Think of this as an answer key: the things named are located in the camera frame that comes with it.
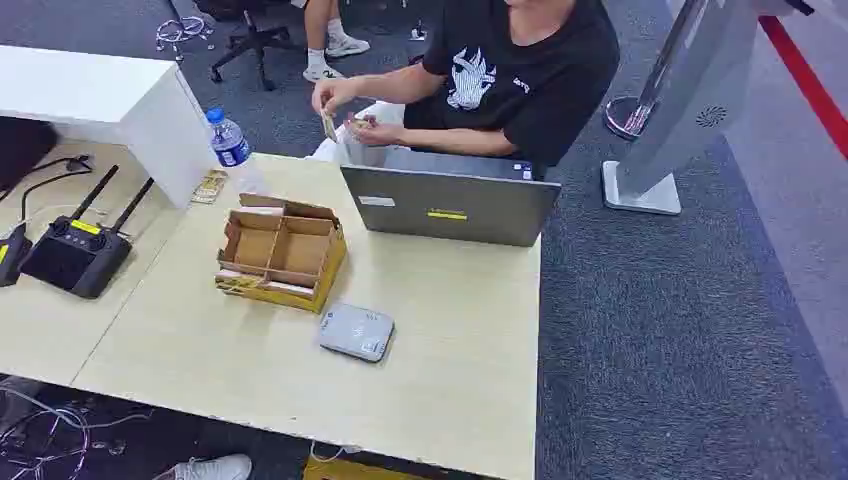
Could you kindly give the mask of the person's right hand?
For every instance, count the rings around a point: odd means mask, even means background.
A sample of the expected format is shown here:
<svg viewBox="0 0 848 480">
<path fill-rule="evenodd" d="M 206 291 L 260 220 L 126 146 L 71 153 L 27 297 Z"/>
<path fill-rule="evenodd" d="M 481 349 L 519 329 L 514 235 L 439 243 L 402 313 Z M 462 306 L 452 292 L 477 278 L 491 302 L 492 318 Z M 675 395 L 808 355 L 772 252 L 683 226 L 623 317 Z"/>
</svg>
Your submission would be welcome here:
<svg viewBox="0 0 848 480">
<path fill-rule="evenodd" d="M 312 107 L 316 113 L 332 115 L 358 96 L 358 87 L 358 78 L 322 79 L 314 86 Z"/>
</svg>

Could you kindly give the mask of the person's left hand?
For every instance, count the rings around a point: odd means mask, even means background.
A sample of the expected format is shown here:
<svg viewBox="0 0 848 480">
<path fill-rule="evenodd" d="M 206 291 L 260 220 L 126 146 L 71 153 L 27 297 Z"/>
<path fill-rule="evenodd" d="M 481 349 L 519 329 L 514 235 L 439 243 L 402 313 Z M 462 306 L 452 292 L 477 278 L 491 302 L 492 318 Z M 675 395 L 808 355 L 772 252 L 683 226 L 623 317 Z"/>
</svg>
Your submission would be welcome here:
<svg viewBox="0 0 848 480">
<path fill-rule="evenodd" d="M 399 124 L 381 123 L 374 115 L 350 116 L 345 126 L 352 137 L 367 146 L 403 145 L 406 129 Z"/>
</svg>

